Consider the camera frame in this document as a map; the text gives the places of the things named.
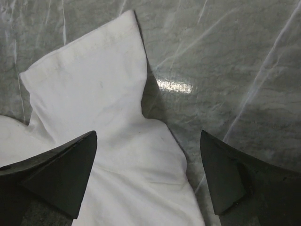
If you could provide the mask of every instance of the white cloth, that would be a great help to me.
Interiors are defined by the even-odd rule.
[[[97,132],[95,162],[73,226],[204,225],[185,175],[183,152],[164,123],[142,115],[146,77],[133,11],[44,56],[21,74],[33,112],[17,138],[12,138],[16,122],[6,123],[12,132],[5,143],[22,137],[21,142],[31,144],[14,161]],[[2,165],[7,163],[3,156],[9,156],[4,152],[20,154],[14,144],[5,151],[0,145]]]

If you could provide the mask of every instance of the gray marble surface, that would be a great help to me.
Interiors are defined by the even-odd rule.
[[[301,171],[299,0],[0,0],[0,114],[28,123],[19,72],[128,9],[149,62],[143,114],[166,122],[186,153],[207,225],[220,223],[201,164],[202,129]]]

